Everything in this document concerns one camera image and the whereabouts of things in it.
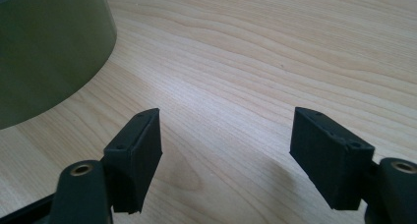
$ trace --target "wooden table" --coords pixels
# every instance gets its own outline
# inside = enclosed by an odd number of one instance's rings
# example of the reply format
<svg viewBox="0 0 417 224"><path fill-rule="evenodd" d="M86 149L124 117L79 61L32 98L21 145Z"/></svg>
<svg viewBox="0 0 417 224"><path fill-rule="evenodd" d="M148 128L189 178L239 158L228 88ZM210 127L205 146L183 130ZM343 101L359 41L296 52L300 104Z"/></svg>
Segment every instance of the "wooden table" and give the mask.
<svg viewBox="0 0 417 224"><path fill-rule="evenodd" d="M108 0L109 61L73 96L0 131L0 215L158 107L164 154L142 214L115 223L363 223L289 155L295 106L417 160L417 0Z"/></svg>

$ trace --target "green round object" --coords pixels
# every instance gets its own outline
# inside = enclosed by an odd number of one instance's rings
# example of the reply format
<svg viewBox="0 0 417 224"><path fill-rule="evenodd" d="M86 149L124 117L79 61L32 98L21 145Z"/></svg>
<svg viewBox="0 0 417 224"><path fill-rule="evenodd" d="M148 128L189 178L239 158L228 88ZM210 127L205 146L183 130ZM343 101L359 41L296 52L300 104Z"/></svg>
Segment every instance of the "green round object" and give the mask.
<svg viewBox="0 0 417 224"><path fill-rule="evenodd" d="M0 0L0 129L76 92L115 41L106 0Z"/></svg>

